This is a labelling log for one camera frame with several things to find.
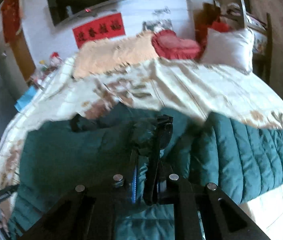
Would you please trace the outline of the dark green puffer jacket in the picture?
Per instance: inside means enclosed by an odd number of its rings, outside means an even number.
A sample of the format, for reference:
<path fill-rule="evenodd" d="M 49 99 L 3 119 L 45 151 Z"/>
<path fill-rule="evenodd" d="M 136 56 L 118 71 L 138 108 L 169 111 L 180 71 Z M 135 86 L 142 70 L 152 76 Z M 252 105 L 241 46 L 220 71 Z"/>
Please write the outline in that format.
<path fill-rule="evenodd" d="M 216 112 L 200 125 L 174 109 L 118 103 L 102 117 L 76 115 L 28 133 L 8 222 L 11 238 L 20 239 L 77 185 L 97 185 L 121 173 L 136 148 L 137 207 L 116 220 L 115 238 L 174 239 L 173 206 L 147 207 L 142 198 L 157 120 L 165 115 L 173 130 L 160 155 L 176 174 L 198 185 L 216 183 L 236 204 L 283 184 L 283 129 L 255 128 Z"/>

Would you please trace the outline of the light blue paper bag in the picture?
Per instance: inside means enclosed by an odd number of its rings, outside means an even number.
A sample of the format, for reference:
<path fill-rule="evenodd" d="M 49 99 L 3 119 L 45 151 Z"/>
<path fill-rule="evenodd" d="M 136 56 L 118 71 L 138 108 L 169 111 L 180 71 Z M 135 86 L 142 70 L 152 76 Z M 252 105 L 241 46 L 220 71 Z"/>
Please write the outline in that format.
<path fill-rule="evenodd" d="M 33 99 L 37 93 L 37 87 L 32 85 L 28 90 L 16 101 L 14 107 L 18 112 L 21 112 Z"/>

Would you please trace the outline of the floral cream bed quilt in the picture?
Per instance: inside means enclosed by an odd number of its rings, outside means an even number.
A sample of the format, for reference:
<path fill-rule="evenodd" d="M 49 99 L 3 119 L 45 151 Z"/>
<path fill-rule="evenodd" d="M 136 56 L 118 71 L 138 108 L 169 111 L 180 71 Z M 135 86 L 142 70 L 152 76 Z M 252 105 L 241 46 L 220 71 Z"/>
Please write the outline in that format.
<path fill-rule="evenodd" d="M 28 132 L 118 102 L 148 110 L 169 107 L 198 121 L 214 110 L 251 125 L 283 128 L 283 100 L 256 75 L 232 67 L 152 59 L 82 79 L 73 78 L 73 70 L 69 58 L 8 124 L 0 141 L 0 189 L 19 181 Z"/>

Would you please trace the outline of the peach ruffled pillow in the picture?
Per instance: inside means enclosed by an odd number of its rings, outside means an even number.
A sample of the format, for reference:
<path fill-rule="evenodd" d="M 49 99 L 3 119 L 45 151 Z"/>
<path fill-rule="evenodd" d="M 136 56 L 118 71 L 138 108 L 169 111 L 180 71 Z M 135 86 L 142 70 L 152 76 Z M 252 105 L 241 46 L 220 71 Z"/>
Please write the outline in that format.
<path fill-rule="evenodd" d="M 152 46 L 153 36 L 154 32 L 143 31 L 120 40 L 105 38 L 86 42 L 75 58 L 73 77 L 82 79 L 157 58 Z"/>

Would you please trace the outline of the santa plush toy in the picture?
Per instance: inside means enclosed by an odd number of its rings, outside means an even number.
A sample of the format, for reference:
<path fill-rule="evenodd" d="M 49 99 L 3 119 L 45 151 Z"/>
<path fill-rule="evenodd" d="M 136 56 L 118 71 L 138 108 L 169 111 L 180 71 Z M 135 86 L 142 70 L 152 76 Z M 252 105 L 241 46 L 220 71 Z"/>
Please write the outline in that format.
<path fill-rule="evenodd" d="M 53 52 L 50 55 L 49 66 L 50 67 L 59 67 L 63 63 L 63 60 L 60 58 L 59 53 Z"/>

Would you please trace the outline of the red heart-shaped pillow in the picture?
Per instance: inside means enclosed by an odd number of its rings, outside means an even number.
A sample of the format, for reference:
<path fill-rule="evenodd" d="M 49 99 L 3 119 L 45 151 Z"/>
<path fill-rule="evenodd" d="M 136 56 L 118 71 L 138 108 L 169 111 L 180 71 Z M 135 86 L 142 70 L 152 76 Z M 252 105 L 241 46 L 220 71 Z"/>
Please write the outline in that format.
<path fill-rule="evenodd" d="M 179 38 L 172 30 L 155 33 L 151 42 L 158 56 L 169 60 L 193 60 L 202 54 L 202 48 L 196 41 Z"/>

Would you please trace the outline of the red banner with characters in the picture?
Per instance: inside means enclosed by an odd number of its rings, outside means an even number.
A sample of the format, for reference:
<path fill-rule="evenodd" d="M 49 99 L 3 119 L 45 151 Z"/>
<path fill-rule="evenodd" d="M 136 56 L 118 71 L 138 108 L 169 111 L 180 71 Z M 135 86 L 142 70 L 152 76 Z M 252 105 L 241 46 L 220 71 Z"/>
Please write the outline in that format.
<path fill-rule="evenodd" d="M 126 35 L 122 15 L 119 12 L 73 28 L 73 33 L 78 49 L 89 41 Z"/>

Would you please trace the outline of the white square pillow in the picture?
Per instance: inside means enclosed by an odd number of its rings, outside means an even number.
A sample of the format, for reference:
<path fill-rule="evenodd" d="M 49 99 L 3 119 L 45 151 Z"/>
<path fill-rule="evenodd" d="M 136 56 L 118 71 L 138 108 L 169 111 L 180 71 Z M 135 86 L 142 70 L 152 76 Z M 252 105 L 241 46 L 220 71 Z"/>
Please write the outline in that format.
<path fill-rule="evenodd" d="M 209 28 L 201 63 L 223 64 L 248 75 L 253 71 L 253 45 L 249 29 L 221 33 Z"/>

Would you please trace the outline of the framed photo on headboard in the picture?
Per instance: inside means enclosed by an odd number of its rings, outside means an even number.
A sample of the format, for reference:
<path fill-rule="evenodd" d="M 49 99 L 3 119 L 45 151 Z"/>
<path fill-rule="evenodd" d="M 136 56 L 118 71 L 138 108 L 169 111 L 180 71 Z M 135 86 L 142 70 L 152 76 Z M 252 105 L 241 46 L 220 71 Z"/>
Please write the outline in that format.
<path fill-rule="evenodd" d="M 172 22 L 170 19 L 167 20 L 153 20 L 153 21 L 144 21 L 142 23 L 143 31 L 152 31 L 158 33 L 162 30 L 173 30 Z"/>

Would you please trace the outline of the wooden chair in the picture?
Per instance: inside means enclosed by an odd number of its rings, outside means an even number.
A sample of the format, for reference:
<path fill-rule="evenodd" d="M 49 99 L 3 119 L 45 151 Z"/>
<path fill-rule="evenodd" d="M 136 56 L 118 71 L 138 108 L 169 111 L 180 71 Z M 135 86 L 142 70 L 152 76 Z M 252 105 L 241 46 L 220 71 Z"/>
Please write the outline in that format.
<path fill-rule="evenodd" d="M 270 71 L 273 54 L 272 19 L 266 13 L 266 22 L 262 22 L 246 9 L 244 0 L 239 3 L 229 3 L 223 10 L 217 1 L 214 8 L 223 20 L 232 20 L 237 23 L 237 29 L 246 28 L 254 34 L 253 45 L 253 73 L 260 77 L 266 84 L 270 83 Z"/>

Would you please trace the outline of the red hanging wall decoration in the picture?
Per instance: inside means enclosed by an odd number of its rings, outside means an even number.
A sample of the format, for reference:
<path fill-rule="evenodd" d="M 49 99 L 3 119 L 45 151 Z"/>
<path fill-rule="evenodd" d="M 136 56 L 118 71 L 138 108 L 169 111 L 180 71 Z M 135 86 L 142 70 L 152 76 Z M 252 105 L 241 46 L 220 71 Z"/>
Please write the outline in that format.
<path fill-rule="evenodd" d="M 22 32 L 21 0 L 4 0 L 1 5 L 1 18 L 5 43 L 14 42 Z"/>

